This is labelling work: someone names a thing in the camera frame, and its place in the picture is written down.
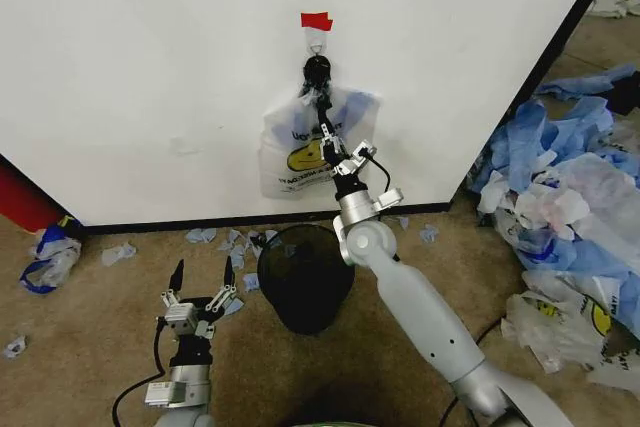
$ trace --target white wall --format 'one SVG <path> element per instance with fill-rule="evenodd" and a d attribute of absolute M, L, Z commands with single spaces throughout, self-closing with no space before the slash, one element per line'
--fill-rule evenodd
<path fill-rule="evenodd" d="M 256 154 L 327 10 L 405 203 L 446 202 L 573 1 L 0 0 L 0 151 L 88 225 L 336 208 L 262 198 Z"/>

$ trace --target floor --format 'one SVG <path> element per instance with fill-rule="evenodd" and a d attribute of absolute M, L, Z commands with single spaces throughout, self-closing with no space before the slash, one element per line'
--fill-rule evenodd
<path fill-rule="evenodd" d="M 585 19 L 549 78 L 623 61 L 640 66 L 638 32 L 640 18 Z M 425 223 L 440 231 L 433 244 L 418 236 Z M 427 275 L 474 336 L 523 289 L 516 257 L 492 229 L 475 226 L 473 204 L 464 195 L 456 196 L 448 213 L 410 216 L 406 232 L 397 222 L 389 225 L 403 261 Z M 116 395 L 154 371 L 154 318 L 163 313 L 160 292 L 176 263 L 185 259 L 186 295 L 211 295 L 222 279 L 225 254 L 217 247 L 226 233 L 220 229 L 211 244 L 197 245 L 185 241 L 185 232 L 94 237 L 67 283 L 37 296 L 17 283 L 32 237 L 0 219 L 0 343 L 19 334 L 29 338 L 19 358 L 0 358 L 2 424 L 110 425 Z M 138 254 L 102 266 L 102 249 L 124 241 Z M 243 273 L 255 271 L 249 259 Z M 437 425 L 452 393 L 384 308 L 369 271 L 357 270 L 335 323 L 314 337 L 288 332 L 259 291 L 241 297 L 245 307 L 222 319 L 213 339 L 212 412 L 218 426 L 291 425 L 313 414 L 378 426 Z M 165 362 L 174 348 L 165 335 Z M 577 427 L 637 423 L 638 399 L 588 384 L 578 366 L 545 375 L 529 351 L 502 339 L 498 329 L 482 348 L 499 367 L 536 382 Z M 160 415 L 143 405 L 143 396 L 144 389 L 138 390 L 121 405 L 124 425 L 151 426 Z M 447 425 L 470 423 L 457 407 Z"/>

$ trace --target blue plastic bag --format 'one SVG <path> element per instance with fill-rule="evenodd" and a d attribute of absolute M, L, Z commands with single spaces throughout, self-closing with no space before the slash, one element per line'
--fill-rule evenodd
<path fill-rule="evenodd" d="M 560 100 L 579 99 L 586 95 L 599 94 L 613 89 L 616 80 L 631 77 L 636 71 L 633 64 L 623 64 L 594 75 L 558 79 L 542 84 L 536 94 L 553 94 Z"/>

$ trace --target black trash can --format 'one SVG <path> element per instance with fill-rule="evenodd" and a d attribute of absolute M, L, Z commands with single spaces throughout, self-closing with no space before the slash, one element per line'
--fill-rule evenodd
<path fill-rule="evenodd" d="M 335 233 L 317 225 L 279 232 L 258 260 L 260 289 L 282 323 L 297 334 L 317 334 L 331 325 L 354 276 Z"/>

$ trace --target smiley face logo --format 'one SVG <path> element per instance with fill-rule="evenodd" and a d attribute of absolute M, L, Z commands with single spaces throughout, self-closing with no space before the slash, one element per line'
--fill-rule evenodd
<path fill-rule="evenodd" d="M 287 167 L 294 172 L 317 169 L 326 165 L 320 153 L 320 139 L 313 139 L 304 147 L 294 150 L 287 158 Z"/>

